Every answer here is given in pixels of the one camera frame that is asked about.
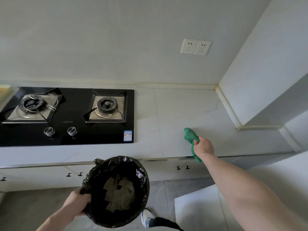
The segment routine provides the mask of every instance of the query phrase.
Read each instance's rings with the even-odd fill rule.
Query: black trash bin
[[[136,219],[148,202],[150,183],[148,174],[142,164],[134,158],[117,156],[107,160],[95,159],[93,167],[83,180],[81,194],[91,194],[91,202],[83,212],[97,225],[106,228],[118,228]],[[126,177],[133,183],[135,200],[128,210],[106,210],[106,181],[116,176]]]

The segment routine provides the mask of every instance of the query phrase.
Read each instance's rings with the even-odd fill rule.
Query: burner cap
[[[97,108],[101,113],[113,114],[118,109],[118,102],[113,97],[104,97],[97,102]]]
[[[18,107],[25,114],[35,114],[45,109],[47,102],[39,95],[29,95],[21,100]]]

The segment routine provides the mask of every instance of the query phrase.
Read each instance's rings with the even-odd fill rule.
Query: person
[[[225,162],[215,156],[214,147],[208,139],[199,136],[194,141],[194,151],[203,161],[214,182],[223,194],[229,209],[245,231],[289,231],[308,230],[306,224],[291,213],[279,198],[261,181],[247,171]],[[58,231],[81,214],[90,195],[73,191],[63,207],[50,216],[37,231]],[[144,209],[141,222],[145,228],[161,227],[160,230],[177,229],[176,223],[161,217],[154,217],[149,209]]]

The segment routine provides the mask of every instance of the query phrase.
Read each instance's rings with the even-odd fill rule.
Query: green rag
[[[195,151],[193,150],[193,147],[195,143],[193,142],[194,140],[197,140],[200,142],[198,136],[196,133],[191,129],[191,128],[184,128],[184,139],[187,140],[189,143],[192,145],[192,155],[198,162],[202,162],[202,160],[195,154]]]

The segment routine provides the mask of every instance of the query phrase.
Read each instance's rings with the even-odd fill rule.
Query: shoe
[[[155,216],[152,214],[152,212],[145,208],[142,213],[141,213],[141,223],[143,224],[143,226],[145,228],[148,228],[149,227],[149,224],[150,224],[150,220],[151,219],[154,219]]]

